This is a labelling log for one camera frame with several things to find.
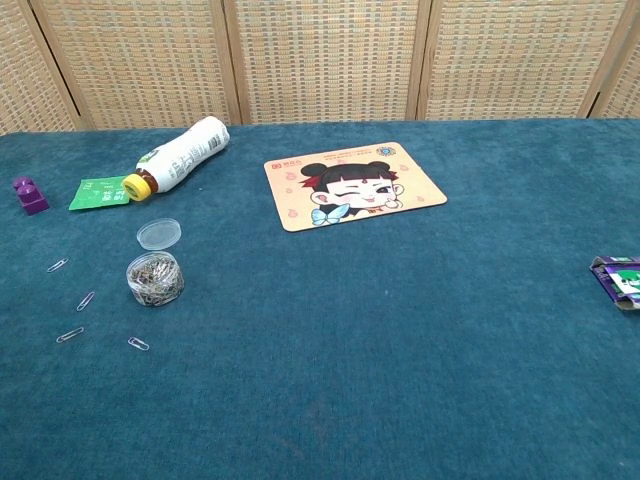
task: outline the cartoon mouse pad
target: cartoon mouse pad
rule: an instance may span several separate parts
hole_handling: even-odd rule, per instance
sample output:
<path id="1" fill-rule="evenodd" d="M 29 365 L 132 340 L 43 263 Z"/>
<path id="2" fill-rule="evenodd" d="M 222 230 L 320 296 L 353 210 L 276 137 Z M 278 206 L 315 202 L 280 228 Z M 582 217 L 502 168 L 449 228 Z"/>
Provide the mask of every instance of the cartoon mouse pad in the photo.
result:
<path id="1" fill-rule="evenodd" d="M 272 160 L 264 169 L 289 232 L 447 201 L 398 143 Z"/>

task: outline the woven wall panel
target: woven wall panel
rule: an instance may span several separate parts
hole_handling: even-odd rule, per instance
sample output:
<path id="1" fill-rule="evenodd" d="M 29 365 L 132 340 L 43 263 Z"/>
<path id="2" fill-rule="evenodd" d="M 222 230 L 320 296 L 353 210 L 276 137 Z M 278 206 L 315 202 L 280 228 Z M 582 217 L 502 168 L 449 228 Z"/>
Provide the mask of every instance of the woven wall panel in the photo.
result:
<path id="1" fill-rule="evenodd" d="M 620 72 L 602 116 L 640 118 L 640 43 Z"/>
<path id="2" fill-rule="evenodd" d="M 625 3 L 444 0 L 420 117 L 576 116 Z"/>
<path id="3" fill-rule="evenodd" d="M 254 123 L 404 119 L 418 0 L 236 0 Z"/>
<path id="4" fill-rule="evenodd" d="M 208 0 L 44 0 L 96 128 L 229 121 Z"/>
<path id="5" fill-rule="evenodd" d="M 17 2 L 0 3 L 0 68 L 0 134 L 74 129 Z"/>

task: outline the green sachet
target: green sachet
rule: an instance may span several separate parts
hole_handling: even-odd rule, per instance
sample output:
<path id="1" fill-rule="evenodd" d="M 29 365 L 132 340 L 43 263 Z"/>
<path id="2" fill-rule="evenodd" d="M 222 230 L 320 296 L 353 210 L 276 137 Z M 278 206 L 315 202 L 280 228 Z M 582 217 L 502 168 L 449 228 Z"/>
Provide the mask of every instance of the green sachet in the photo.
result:
<path id="1" fill-rule="evenodd" d="M 69 210 L 108 207 L 129 203 L 129 196 L 122 186 L 122 177 L 85 178 L 73 198 Z"/>

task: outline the paper clips in container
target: paper clips in container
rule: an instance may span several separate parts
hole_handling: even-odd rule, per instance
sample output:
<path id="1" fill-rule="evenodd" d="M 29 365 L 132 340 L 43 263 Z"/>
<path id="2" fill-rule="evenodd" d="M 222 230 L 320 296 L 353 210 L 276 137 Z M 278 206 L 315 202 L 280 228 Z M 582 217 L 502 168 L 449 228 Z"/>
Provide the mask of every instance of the paper clips in container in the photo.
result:
<path id="1" fill-rule="evenodd" d="M 129 345 L 131 345 L 132 347 L 136 347 L 138 350 L 143 350 L 143 351 L 149 350 L 149 345 L 147 345 L 142 340 L 140 340 L 139 338 L 136 338 L 136 337 L 129 338 L 127 343 Z"/>
<path id="2" fill-rule="evenodd" d="M 69 261 L 68 258 L 63 258 L 61 260 L 58 260 L 56 263 L 54 263 L 49 268 L 47 268 L 47 272 L 49 273 L 55 272 L 57 269 L 62 268 L 64 264 L 67 263 L 68 261 Z"/>
<path id="3" fill-rule="evenodd" d="M 76 310 L 78 312 L 81 312 L 82 310 L 84 310 L 84 307 L 86 307 L 87 305 L 89 305 L 89 302 L 91 301 L 91 299 L 95 296 L 96 292 L 89 292 L 87 293 L 87 296 L 84 297 L 82 299 L 82 301 L 78 304 L 78 306 L 76 307 Z"/>
<path id="4" fill-rule="evenodd" d="M 84 332 L 84 327 L 78 327 L 74 330 L 71 330 L 70 332 L 60 335 L 58 338 L 56 338 L 56 343 L 62 343 L 66 342 L 67 340 L 71 340 L 73 337 L 75 337 L 76 335 L 80 335 L 82 332 Z"/>

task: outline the purple package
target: purple package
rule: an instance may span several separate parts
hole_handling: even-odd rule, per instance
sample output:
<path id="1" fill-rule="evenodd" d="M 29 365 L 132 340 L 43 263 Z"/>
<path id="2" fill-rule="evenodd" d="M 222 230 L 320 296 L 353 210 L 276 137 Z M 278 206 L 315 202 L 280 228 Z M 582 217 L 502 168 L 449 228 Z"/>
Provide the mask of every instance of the purple package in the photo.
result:
<path id="1" fill-rule="evenodd" d="M 18 195 L 22 208 L 27 215 L 33 215 L 49 208 L 47 199 L 44 198 L 38 186 L 29 177 L 16 178 L 13 181 L 13 188 Z"/>
<path id="2" fill-rule="evenodd" d="M 618 308 L 640 309 L 640 293 L 634 288 L 640 281 L 640 257 L 599 256 L 591 262 L 590 270 Z"/>

